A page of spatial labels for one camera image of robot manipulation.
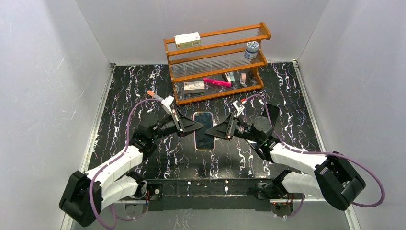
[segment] pink marker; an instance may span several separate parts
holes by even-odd
[[[231,83],[229,83],[227,81],[213,80],[213,79],[208,79],[208,78],[203,78],[203,81],[214,84],[214,85],[223,85],[223,86],[231,87]]]

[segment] smartphone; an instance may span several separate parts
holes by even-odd
[[[206,134],[206,130],[213,127],[213,114],[210,112],[195,112],[193,120],[203,124],[203,128],[194,132],[194,147],[196,150],[214,150],[214,137]]]

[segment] small box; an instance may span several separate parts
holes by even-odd
[[[198,46],[201,44],[200,35],[198,32],[190,34],[182,34],[175,36],[175,44],[177,49]]]
[[[184,82],[185,93],[202,93],[206,91],[204,81]]]

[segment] white wall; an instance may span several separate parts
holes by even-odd
[[[302,54],[328,0],[77,0],[107,59],[167,64],[163,38],[265,22],[268,60]]]
[[[405,229],[406,2],[331,0],[299,60],[328,150],[354,157],[381,178],[387,197],[356,208],[361,228]],[[376,183],[357,202],[379,199]]]
[[[56,230],[109,63],[74,0],[0,1],[0,228]]]

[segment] marble surface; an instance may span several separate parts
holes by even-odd
[[[214,123],[218,124],[234,110],[231,104],[234,100],[259,93],[267,103],[281,109],[275,131],[288,144],[319,150],[293,64],[269,63],[260,68],[259,74],[265,84],[263,90],[181,105],[179,108],[188,118],[197,111],[210,111],[214,115]],[[147,90],[155,91],[161,97],[173,95],[167,65],[115,67],[89,169],[97,167],[124,147],[125,124],[130,110],[138,101],[149,97]],[[260,115],[263,105],[258,98],[246,104],[244,115],[249,124]],[[140,116],[146,113],[157,113],[158,117],[162,117],[165,111],[156,102],[145,103],[135,112],[131,130],[137,127]],[[158,149],[135,169],[148,179],[273,178],[287,168],[263,161],[239,138],[231,141],[215,139],[213,151],[197,151],[193,135],[179,138],[175,134],[156,142]]]

